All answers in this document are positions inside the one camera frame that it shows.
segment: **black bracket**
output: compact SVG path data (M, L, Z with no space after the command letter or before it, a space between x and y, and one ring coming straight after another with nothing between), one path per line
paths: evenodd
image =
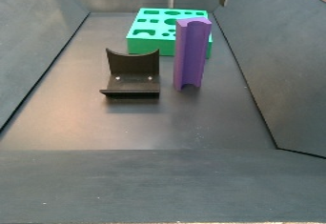
M120 54L106 49L110 76L105 90L109 96L157 96L158 50L146 54Z

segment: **green shape sorter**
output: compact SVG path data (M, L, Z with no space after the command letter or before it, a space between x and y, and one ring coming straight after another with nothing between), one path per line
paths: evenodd
M160 55L174 55L176 20L205 17L205 10L140 8L126 34L128 53L148 53L158 49ZM212 38L208 36L205 58L209 57Z

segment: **purple cylinder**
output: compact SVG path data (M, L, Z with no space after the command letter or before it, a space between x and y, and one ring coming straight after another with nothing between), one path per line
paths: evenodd
M211 22L204 17L176 20L173 85L201 85Z

